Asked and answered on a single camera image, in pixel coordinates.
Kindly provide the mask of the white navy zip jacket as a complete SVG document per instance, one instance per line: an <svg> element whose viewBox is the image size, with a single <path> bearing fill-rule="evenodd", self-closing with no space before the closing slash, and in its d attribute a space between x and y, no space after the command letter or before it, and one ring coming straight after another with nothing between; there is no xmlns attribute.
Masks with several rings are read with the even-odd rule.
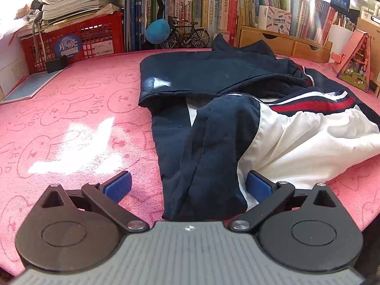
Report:
<svg viewBox="0 0 380 285"><path fill-rule="evenodd" d="M379 115L344 85L262 41L167 52L140 63L168 221L224 220L259 202L267 179L311 189L379 154Z"/></svg>

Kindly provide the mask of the pink desk mat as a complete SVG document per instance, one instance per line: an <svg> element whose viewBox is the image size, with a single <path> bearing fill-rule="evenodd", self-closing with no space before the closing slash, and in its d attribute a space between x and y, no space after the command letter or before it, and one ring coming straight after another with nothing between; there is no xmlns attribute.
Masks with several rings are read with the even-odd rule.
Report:
<svg viewBox="0 0 380 285"><path fill-rule="evenodd" d="M30 100L1 107L1 268L19 275L23 264L16 234L51 184L79 189L121 171L132 176L121 205L148 224L165 220L151 112L138 104L140 52L77 62ZM333 79L332 72L304 60L347 87L379 115L379 101ZM379 154L326 181L361 230L379 219Z"/></svg>

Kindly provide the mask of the light blue notebook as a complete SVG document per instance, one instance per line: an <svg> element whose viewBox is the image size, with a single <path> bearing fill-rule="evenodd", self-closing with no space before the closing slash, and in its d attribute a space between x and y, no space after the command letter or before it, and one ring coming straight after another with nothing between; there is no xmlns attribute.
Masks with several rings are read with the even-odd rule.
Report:
<svg viewBox="0 0 380 285"><path fill-rule="evenodd" d="M1 105L33 98L45 85L64 70L48 73L46 71L31 74L25 81L14 88L2 101Z"/></svg>

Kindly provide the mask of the small black box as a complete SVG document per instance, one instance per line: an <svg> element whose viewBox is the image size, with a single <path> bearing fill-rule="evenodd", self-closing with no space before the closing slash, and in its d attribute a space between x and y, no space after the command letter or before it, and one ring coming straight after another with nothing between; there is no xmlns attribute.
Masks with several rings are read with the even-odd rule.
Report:
<svg viewBox="0 0 380 285"><path fill-rule="evenodd" d="M68 65L66 55L63 55L59 58L52 59L46 62L46 71L47 73L54 73L56 71L61 71L66 68Z"/></svg>

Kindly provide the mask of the wooden drawer shelf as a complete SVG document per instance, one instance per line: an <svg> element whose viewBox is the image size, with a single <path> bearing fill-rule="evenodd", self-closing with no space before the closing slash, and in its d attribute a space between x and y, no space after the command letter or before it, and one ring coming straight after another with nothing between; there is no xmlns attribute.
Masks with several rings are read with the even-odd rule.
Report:
<svg viewBox="0 0 380 285"><path fill-rule="evenodd" d="M316 63L328 62L332 48L330 41L318 45L285 34L241 26L238 32L238 47L248 46L257 41L264 41L276 55L302 58Z"/></svg>

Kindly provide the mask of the pink triangular toy house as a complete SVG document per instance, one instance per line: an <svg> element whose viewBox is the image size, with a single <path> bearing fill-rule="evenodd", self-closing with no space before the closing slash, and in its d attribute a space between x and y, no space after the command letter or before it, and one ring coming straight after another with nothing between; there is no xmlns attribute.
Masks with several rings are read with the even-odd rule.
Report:
<svg viewBox="0 0 380 285"><path fill-rule="evenodd" d="M356 29L340 54L332 52L332 68L340 80L367 92L371 77L371 37Z"/></svg>

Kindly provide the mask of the red plastic crate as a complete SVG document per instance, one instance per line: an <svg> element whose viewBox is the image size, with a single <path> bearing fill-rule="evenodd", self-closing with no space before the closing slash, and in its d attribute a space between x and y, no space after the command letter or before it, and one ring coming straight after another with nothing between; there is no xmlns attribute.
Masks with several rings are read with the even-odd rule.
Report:
<svg viewBox="0 0 380 285"><path fill-rule="evenodd" d="M124 52L123 14L115 12L102 17L21 39L30 73L46 71L46 62L66 56L69 64L114 53Z"/></svg>

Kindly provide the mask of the clear plastic jar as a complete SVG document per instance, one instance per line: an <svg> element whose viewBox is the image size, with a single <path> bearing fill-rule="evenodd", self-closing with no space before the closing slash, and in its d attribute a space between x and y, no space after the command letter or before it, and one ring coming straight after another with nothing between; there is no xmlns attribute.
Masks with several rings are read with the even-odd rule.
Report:
<svg viewBox="0 0 380 285"><path fill-rule="evenodd" d="M217 30L215 35L214 35L214 41L215 40L220 40L223 39L227 44L229 44L230 41L230 33L228 31L221 31Z"/></svg>

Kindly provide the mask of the white paper cup holder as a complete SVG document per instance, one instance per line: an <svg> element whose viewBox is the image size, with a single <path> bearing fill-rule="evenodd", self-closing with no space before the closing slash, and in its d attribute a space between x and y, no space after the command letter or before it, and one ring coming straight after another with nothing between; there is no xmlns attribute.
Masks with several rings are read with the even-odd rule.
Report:
<svg viewBox="0 0 380 285"><path fill-rule="evenodd" d="M342 26L332 25L328 40L332 43L332 48L330 54L336 53L341 54L346 43L349 41L353 34L353 31L350 31Z"/></svg>

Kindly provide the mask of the white colourful card box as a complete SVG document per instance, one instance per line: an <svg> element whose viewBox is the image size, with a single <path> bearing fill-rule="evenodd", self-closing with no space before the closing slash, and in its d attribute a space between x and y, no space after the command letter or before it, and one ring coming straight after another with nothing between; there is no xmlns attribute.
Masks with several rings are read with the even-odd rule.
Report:
<svg viewBox="0 0 380 285"><path fill-rule="evenodd" d="M260 5L258 28L269 32L289 35L292 14L271 6Z"/></svg>

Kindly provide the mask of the right shelf row of books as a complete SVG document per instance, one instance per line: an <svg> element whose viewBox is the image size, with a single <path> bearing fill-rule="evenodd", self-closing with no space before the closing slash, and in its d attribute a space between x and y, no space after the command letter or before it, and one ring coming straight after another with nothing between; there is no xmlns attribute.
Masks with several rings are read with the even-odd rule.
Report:
<svg viewBox="0 0 380 285"><path fill-rule="evenodd" d="M260 5L290 12L289 36L324 45L336 18L337 11L330 0L239 0L240 26L258 28Z"/></svg>

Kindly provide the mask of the miniature black bicycle model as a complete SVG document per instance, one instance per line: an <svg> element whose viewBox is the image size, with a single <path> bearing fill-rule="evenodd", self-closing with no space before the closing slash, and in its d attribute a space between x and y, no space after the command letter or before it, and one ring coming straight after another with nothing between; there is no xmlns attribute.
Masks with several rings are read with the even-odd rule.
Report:
<svg viewBox="0 0 380 285"><path fill-rule="evenodd" d="M205 28L199 27L198 22L173 17L169 27L168 38L160 44L160 48L169 50L173 48L191 47L203 49L210 43L210 35Z"/></svg>

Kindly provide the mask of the row of blue thin books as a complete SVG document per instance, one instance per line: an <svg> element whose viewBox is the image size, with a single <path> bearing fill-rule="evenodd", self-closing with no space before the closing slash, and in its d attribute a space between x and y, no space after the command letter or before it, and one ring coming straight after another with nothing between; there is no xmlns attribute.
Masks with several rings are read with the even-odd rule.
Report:
<svg viewBox="0 0 380 285"><path fill-rule="evenodd" d="M123 37L124 50L135 52L147 48L146 29L157 18L157 2L155 0L124 0Z"/></svg>

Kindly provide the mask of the cardboard box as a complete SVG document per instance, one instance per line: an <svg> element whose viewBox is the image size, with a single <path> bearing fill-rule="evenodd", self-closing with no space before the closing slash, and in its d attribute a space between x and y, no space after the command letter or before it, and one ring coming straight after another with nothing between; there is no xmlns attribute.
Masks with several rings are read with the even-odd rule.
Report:
<svg viewBox="0 0 380 285"><path fill-rule="evenodd" d="M371 66L370 70L374 74L374 80L379 74L380 68L380 28L379 25L365 19L357 20L357 29L370 35L371 38Z"/></svg>

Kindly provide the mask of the stack of paper booklets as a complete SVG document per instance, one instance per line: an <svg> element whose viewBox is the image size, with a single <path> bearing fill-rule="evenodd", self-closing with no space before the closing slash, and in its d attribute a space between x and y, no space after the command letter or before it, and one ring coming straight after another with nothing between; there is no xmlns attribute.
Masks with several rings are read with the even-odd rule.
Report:
<svg viewBox="0 0 380 285"><path fill-rule="evenodd" d="M52 32L75 23L120 11L124 0L33 0L17 30L19 38Z"/></svg>

